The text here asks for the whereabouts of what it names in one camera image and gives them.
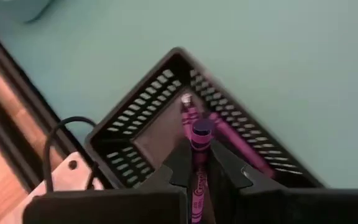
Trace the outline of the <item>black mesh basket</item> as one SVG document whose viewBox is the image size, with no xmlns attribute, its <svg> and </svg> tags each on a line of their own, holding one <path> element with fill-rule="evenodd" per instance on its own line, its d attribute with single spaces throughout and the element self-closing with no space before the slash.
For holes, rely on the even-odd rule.
<svg viewBox="0 0 358 224">
<path fill-rule="evenodd" d="M 137 187 L 184 136 L 180 97 L 202 115 L 216 113 L 286 187 L 320 187 L 311 174 L 210 71 L 184 48 L 171 49 L 86 138 L 86 152 L 116 189 Z"/>
</svg>

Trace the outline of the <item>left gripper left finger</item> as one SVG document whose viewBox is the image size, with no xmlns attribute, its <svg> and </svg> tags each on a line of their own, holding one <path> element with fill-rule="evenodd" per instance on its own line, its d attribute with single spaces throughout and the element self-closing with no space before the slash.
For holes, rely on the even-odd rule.
<svg viewBox="0 0 358 224">
<path fill-rule="evenodd" d="M 58 191 L 36 196 L 23 224 L 190 224 L 190 141 L 134 189 Z"/>
</svg>

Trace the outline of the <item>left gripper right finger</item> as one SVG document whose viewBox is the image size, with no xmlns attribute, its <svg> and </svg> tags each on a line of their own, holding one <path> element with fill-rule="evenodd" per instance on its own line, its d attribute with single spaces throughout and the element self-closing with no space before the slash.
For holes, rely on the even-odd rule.
<svg viewBox="0 0 358 224">
<path fill-rule="evenodd" d="M 217 141 L 209 192 L 217 224 L 358 224 L 358 189 L 288 188 Z"/>
</svg>

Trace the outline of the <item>purple crayon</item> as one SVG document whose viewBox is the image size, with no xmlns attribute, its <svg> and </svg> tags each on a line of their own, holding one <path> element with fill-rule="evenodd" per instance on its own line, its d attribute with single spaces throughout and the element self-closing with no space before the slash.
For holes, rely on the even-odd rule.
<svg viewBox="0 0 358 224">
<path fill-rule="evenodd" d="M 200 113 L 193 102 L 193 95 L 185 93 L 180 98 L 181 122 L 187 139 L 191 139 L 193 123 L 199 119 Z"/>
<path fill-rule="evenodd" d="M 191 197 L 191 224 L 199 224 L 203 215 L 204 193 L 207 185 L 206 163 L 211 149 L 212 124 L 199 119 L 191 132 L 191 152 L 196 184 Z"/>
<path fill-rule="evenodd" d="M 259 156 L 242 138 L 233 130 L 230 125 L 223 121 L 217 113 L 211 113 L 208 118 L 215 123 L 217 132 L 222 134 L 247 159 L 255 168 L 272 178 L 273 169 Z"/>
</svg>

